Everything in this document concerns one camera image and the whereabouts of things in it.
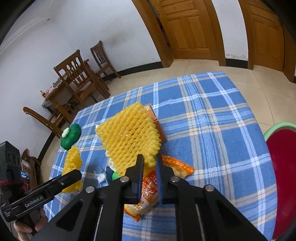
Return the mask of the person's left hand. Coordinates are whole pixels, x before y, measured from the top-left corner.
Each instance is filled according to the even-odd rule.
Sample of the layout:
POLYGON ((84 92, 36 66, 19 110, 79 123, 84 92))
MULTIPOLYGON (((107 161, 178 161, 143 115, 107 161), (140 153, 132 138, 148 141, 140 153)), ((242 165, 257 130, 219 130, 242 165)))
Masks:
MULTIPOLYGON (((45 224, 48 223, 48 218, 47 218, 43 208, 39 209, 39 215, 40 215, 40 219, 38 220, 38 222, 35 225, 35 230, 37 232, 39 232, 40 229, 45 224)), ((16 232, 18 234, 19 240, 24 240, 24 241, 30 240, 30 237, 28 237, 28 235, 32 232, 32 229, 28 225, 26 225, 20 221, 15 221, 14 222, 14 229, 16 230, 16 232)))

